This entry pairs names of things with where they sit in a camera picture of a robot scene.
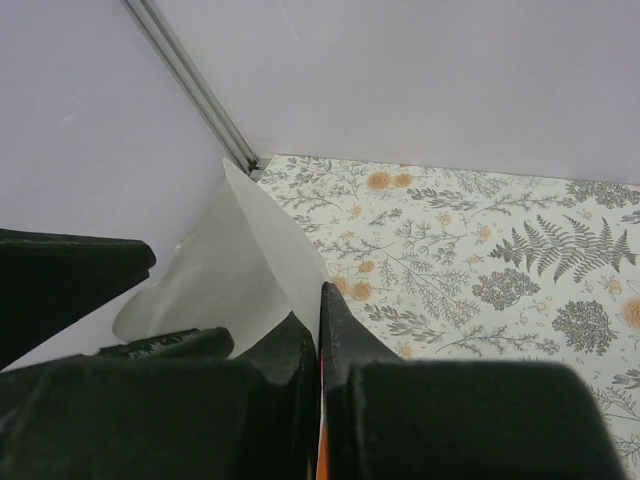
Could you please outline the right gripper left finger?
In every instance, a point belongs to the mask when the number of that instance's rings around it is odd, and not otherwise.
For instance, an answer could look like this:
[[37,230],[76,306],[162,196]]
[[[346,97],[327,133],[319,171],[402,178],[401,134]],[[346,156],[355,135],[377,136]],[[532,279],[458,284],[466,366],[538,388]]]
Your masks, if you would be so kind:
[[191,329],[6,372],[5,479],[304,479],[317,450],[316,351],[287,316],[233,354]]

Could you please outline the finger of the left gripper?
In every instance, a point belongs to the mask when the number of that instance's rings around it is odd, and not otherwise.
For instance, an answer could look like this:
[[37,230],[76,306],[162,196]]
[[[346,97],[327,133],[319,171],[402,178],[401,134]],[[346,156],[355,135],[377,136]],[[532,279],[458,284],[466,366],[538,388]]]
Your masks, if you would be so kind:
[[149,277],[141,240],[1,231],[1,366]]

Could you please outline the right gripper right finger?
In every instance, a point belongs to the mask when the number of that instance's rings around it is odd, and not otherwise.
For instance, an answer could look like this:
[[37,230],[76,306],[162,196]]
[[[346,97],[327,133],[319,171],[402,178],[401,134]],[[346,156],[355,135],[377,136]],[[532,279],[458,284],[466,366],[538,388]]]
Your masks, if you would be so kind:
[[330,479],[621,479],[586,384],[547,362],[397,356],[321,293]]

